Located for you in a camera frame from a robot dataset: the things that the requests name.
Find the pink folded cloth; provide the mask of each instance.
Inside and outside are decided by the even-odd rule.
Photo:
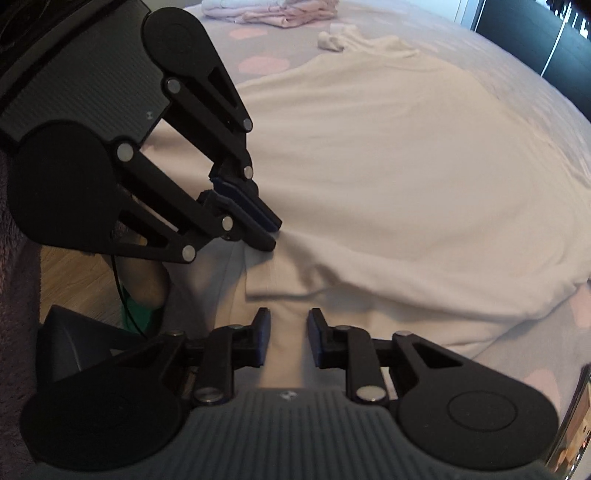
[[[265,23],[281,28],[298,27],[336,16],[339,0],[203,0],[207,17],[234,23]]]

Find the black cable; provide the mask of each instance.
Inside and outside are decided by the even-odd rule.
[[[115,275],[115,284],[117,285],[117,291],[119,292],[119,298],[121,299],[121,303],[123,304],[123,308],[125,309],[125,313],[127,314],[129,319],[131,320],[131,323],[134,324],[134,327],[138,331],[138,333],[147,340],[148,337],[141,330],[141,328],[138,327],[138,324],[135,323],[135,320],[134,320],[131,312],[129,311],[129,307],[127,306],[127,302],[125,301],[125,299],[123,297],[123,291],[121,290],[121,284],[119,283],[119,275],[117,275],[117,264],[115,262],[114,255],[111,255],[111,264],[113,265],[113,275]]]

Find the wooden floor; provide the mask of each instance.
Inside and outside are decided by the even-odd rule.
[[[99,256],[54,247],[41,249],[41,321],[51,305],[121,326],[113,272]]]

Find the gray gripper base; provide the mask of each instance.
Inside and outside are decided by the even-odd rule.
[[[131,467],[77,473],[40,464],[26,479],[556,480],[542,463],[505,472],[455,468],[412,445],[384,408],[354,404],[336,390],[293,393],[250,390],[193,410],[164,450]]]
[[[170,104],[164,74],[144,49],[149,13],[129,0],[79,34],[7,106],[0,129],[20,142],[46,123],[71,121],[105,142],[127,137],[142,145]]]

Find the pink polka dot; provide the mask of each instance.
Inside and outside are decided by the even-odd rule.
[[[229,35],[235,40],[244,40],[245,38],[267,35],[267,33],[267,30],[263,28],[237,28],[236,30],[232,30]]]
[[[238,65],[240,73],[252,75],[270,75],[286,71],[290,67],[287,59],[274,59],[272,57],[250,57]]]
[[[574,321],[581,329],[591,329],[591,288],[589,283],[581,285],[570,299]]]
[[[530,387],[541,391],[554,405],[557,411],[560,411],[560,390],[558,389],[558,383],[554,374],[547,368],[540,368],[534,370],[527,377],[523,379],[523,382],[528,384]]]

